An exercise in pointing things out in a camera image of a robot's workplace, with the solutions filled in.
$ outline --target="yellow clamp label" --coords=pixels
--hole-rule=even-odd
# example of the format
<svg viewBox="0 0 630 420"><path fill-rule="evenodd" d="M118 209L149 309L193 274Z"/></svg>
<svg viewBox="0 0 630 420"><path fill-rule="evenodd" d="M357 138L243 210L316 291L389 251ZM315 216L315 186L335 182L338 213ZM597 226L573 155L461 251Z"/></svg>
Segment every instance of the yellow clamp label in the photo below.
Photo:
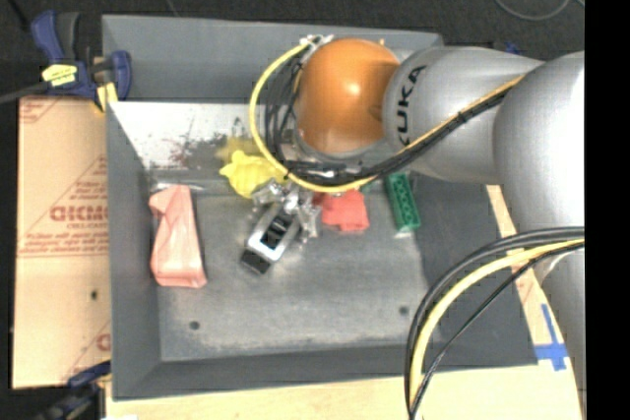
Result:
<svg viewBox="0 0 630 420"><path fill-rule="evenodd" d="M54 88L72 83L77 74L77 67L74 65L54 64L41 73L41 77L49 82Z"/></svg>

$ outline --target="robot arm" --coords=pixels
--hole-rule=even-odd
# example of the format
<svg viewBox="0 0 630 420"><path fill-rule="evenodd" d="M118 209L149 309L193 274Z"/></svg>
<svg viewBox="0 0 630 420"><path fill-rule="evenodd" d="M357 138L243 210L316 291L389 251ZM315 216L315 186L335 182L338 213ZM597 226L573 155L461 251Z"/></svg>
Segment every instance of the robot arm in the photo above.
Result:
<svg viewBox="0 0 630 420"><path fill-rule="evenodd" d="M521 232L584 226L584 52L547 63L480 48L416 53L388 87L385 134L401 146L406 136L421 135L520 75L499 107L474 117L409 168L453 182L499 184ZM586 415L585 252L535 272L572 357Z"/></svg>
<svg viewBox="0 0 630 420"><path fill-rule="evenodd" d="M299 62L284 91L275 91L292 95L297 155L281 156L282 129L270 143L275 154L261 139L259 147L279 167L291 166L289 179L342 192L403 166L452 182L500 185L520 232L584 226L584 52L543 63L491 49L432 47L407 52L399 63L375 46L327 40ZM366 167L384 145L389 158ZM584 250L547 270L541 264L536 274L573 358L586 412Z"/></svg>

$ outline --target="green block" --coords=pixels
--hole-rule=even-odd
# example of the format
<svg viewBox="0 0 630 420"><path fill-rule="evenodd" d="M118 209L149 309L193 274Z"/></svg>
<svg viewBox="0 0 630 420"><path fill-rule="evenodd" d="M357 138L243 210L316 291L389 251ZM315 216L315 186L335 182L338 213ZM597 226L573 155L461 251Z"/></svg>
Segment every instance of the green block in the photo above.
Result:
<svg viewBox="0 0 630 420"><path fill-rule="evenodd" d="M406 173L393 173L385 178L385 188L399 231L409 232L420 227L420 216L415 206L410 181Z"/></svg>

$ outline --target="yellow cable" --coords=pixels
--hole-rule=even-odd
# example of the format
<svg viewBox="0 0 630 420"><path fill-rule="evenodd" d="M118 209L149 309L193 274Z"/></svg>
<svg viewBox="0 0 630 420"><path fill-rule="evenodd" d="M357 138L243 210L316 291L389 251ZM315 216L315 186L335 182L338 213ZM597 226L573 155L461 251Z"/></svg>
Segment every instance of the yellow cable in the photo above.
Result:
<svg viewBox="0 0 630 420"><path fill-rule="evenodd" d="M341 186L320 186L318 184L313 184L306 180L300 179L294 173L290 173L286 167L280 163L267 149L267 146L263 142L260 134L258 133L258 127L256 122L256 106L258 104L258 97L260 96L260 92L263 89L263 86L267 82L267 80L271 77L271 75L276 72L280 65L282 65L289 58L292 58L294 55L305 49L310 45L309 42L304 44L300 44L298 46L293 47L289 51L287 51L284 55L278 58L274 63L272 63L263 73L263 75L259 78L258 82L254 86L251 97L249 99L249 128L252 132L252 137L254 138L254 142L256 146L263 154L263 156L279 171L282 171L286 174L289 180L292 180L296 184L306 188L310 191L316 191L319 193L342 193L343 191L347 191L350 189L358 189L359 187L367 184L368 182L374 180L376 177L366 177L363 179L357 179L348 184L343 184Z"/></svg>
<svg viewBox="0 0 630 420"><path fill-rule="evenodd" d="M487 265L482 266L481 268L469 273L467 276L462 278L459 282L457 282L445 295L440 299L438 303L435 304L429 316L426 318L426 322L423 325L418 339L415 343L415 347L413 348L413 355L411 357L411 368L409 373L409 391L413 390L413 393L409 395L409 397L415 397L417 395L417 390L422 383L422 361L424 360L424 354L426 352L426 347L429 342L430 336L433 334L437 324L440 319L446 312L449 306L469 287L485 278L486 276L503 270L504 268L508 268L512 265L516 265L518 263L531 261L542 254L547 252L552 252L555 250L562 249L564 247L569 247L572 245L580 245L584 244L585 240L583 238L576 240L569 240L561 243L552 243L547 245L542 245L539 247L534 247L531 249L526 249L505 258L500 258L498 260L493 261L492 263L488 263Z"/></svg>
<svg viewBox="0 0 630 420"><path fill-rule="evenodd" d="M313 184L312 182L308 182L308 181L306 181L304 179L301 179L300 177L298 177L294 173L289 172L286 169L286 167L282 163L280 163L269 152L269 150L267 149L267 146L263 142L263 140L262 140L262 138L261 138L261 136L260 136L260 134L258 132L258 126L257 126L257 121L256 121L256 107L258 105L258 97L260 96L260 93L261 93L263 87L267 83L267 80L272 76L272 74L274 74L274 72L276 72L276 70L279 68L280 65L282 65L289 58L292 58L294 55L296 55L297 53L299 53L300 51L302 51L303 49L308 47L310 44L311 44L310 42L305 42L305 43L299 44L299 45L293 47L292 49L290 49L289 51L287 51L284 55L282 55L276 61L274 61L265 70L265 72L263 72L261 77L256 82L256 85L254 86L254 89L252 90L252 94L251 94L250 99L249 99L249 125L250 125L250 129L251 129L251 132L252 132L252 137L254 138L254 142L256 143L256 146L260 150L261 154L277 170L284 172L285 176L289 180L295 182L296 184L298 184L299 186L302 186L305 189L308 189L310 191L315 191L315 192L318 192L318 193L342 193L342 192L348 191L350 189L358 189L361 186L364 186L365 184L367 184L368 182L371 182L371 181L375 180L377 178L377 176L373 175L371 177L364 177L362 179L356 179L356 180L354 180L352 182L349 182L347 184L342 184L342 185L339 185L339 186L321 186L319 184ZM473 107L476 107L477 105L480 105L481 103L484 103L485 101L491 99L492 97L494 97L494 96L496 96L498 94L501 94L501 93L505 92L506 90L509 90L510 88L515 86L522 78L523 78L523 76L520 76L520 77L518 77L518 78L516 78L516 79L514 79L514 80L512 80L512 81L510 81L508 83L505 83L504 85L500 86L499 88L497 88L497 89L495 89L495 90L485 94L481 98L475 100L474 102L469 104L467 107L461 109L457 114L453 114L452 116L450 116L446 120L442 121L437 126L432 128L431 130L426 132L424 135L422 135L422 136L418 137L417 139L415 139L408 146L405 146L403 149L399 150L398 154L400 154L400 153L402 153L402 152L404 152L406 150L409 150L409 149L413 148L414 146L417 146L418 144L423 142L426 138L428 138L429 136L433 135L435 132L439 131L440 129L444 128L448 123L450 123L451 121L456 119L461 114L466 114Z"/></svg>

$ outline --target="red block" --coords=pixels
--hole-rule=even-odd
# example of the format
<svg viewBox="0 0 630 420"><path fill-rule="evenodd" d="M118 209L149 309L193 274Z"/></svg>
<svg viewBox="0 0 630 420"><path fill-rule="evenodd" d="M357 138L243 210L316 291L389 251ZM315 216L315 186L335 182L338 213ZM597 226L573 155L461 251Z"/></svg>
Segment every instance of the red block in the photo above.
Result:
<svg viewBox="0 0 630 420"><path fill-rule="evenodd" d="M339 196L317 195L313 203L322 208L322 223L337 226L343 232L363 231L370 227L363 194L351 189Z"/></svg>

